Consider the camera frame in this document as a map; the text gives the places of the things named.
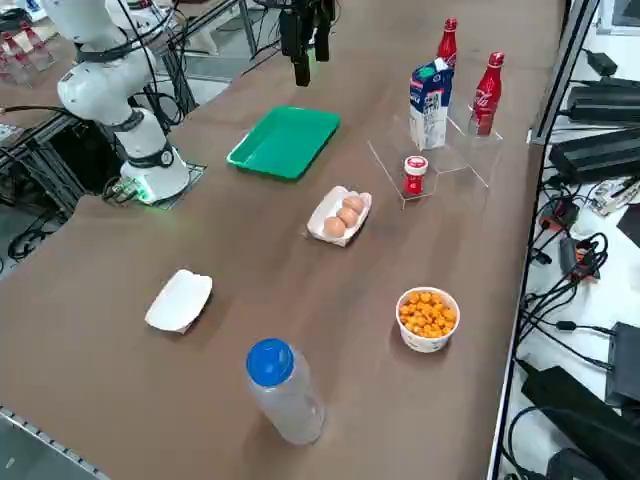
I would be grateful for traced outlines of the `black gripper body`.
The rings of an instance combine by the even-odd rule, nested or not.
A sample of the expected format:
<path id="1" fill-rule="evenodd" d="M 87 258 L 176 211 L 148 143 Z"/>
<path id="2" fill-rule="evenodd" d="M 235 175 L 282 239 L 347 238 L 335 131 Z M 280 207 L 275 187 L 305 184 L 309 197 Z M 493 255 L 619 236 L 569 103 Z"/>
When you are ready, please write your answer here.
<path id="1" fill-rule="evenodd" d="M 302 17 L 312 18 L 316 23 L 333 23 L 335 20 L 334 0 L 292 0 L 287 9 Z"/>

